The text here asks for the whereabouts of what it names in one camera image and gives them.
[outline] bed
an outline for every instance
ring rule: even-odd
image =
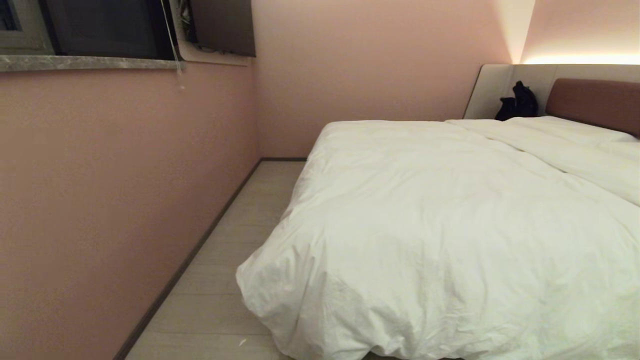
[[[539,119],[328,124],[244,303],[298,360],[638,360],[638,106],[558,79]]]

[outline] light wooden floor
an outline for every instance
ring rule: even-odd
[[[260,164],[127,360],[290,359],[245,308],[235,274],[277,225],[303,167],[303,162]],[[369,354],[367,359],[381,358]]]

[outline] white pillow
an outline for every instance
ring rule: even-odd
[[[633,135],[621,131],[583,124],[581,122],[561,119],[553,116],[515,117],[507,120],[512,124],[525,126],[558,136],[565,140],[582,145],[598,145],[605,142],[638,142]]]
[[[640,161],[640,142],[606,142],[598,145],[598,148],[608,154]]]

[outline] headboard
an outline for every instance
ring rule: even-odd
[[[557,79],[546,112],[640,137],[640,83]]]

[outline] window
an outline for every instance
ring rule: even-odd
[[[0,52],[54,54],[37,0],[0,0]]]
[[[0,0],[0,9],[4,54],[36,54],[37,43],[38,54],[173,59],[162,0]]]

